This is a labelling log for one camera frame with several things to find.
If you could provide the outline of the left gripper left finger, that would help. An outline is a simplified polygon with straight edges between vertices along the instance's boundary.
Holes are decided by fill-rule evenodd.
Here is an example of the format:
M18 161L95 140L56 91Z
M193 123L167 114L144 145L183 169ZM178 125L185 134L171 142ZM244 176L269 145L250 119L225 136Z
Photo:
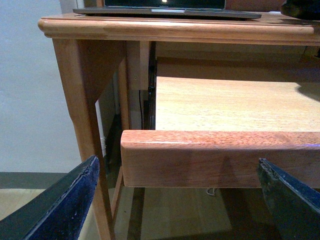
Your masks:
M100 173L93 155L33 200L0 221L2 240L76 240Z

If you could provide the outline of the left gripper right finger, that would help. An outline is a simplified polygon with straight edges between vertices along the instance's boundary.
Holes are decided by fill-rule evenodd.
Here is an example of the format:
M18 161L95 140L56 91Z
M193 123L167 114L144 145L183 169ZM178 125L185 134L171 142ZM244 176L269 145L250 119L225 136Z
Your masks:
M264 201L283 240L320 238L320 193L265 158L258 179Z

